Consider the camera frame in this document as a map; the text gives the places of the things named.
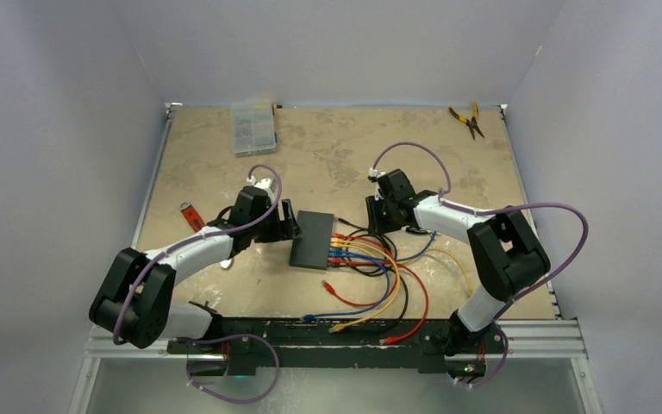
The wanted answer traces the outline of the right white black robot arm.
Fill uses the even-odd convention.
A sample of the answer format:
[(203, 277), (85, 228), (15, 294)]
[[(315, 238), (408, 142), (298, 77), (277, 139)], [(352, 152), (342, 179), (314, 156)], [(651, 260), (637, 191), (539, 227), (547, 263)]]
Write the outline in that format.
[(443, 346), (447, 355), (478, 345), (497, 313), (551, 269), (545, 249), (520, 211), (483, 213), (434, 191), (416, 191), (400, 169), (371, 169), (368, 179), (375, 185), (374, 194), (365, 200), (372, 232), (424, 229), (463, 242), (472, 251), (480, 285), (449, 318)]

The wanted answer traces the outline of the black network switch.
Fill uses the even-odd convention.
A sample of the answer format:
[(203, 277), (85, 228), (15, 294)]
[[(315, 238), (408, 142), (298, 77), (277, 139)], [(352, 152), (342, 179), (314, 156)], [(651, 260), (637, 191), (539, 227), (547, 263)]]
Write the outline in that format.
[(334, 215), (300, 210), (297, 224), (301, 233), (291, 244), (289, 266), (326, 270), (334, 232)]

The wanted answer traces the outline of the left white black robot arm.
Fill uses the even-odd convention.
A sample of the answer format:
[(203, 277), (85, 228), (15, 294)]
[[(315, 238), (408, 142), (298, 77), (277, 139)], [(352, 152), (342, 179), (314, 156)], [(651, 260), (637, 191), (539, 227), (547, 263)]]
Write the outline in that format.
[(233, 206), (194, 235), (145, 252), (121, 250), (93, 299), (88, 318), (111, 332), (116, 345), (146, 348), (158, 339), (189, 339), (200, 352), (213, 352), (222, 344), (222, 329), (212, 323), (218, 313), (207, 305), (174, 304), (174, 288), (254, 243), (293, 240), (300, 233), (288, 198), (246, 185)]

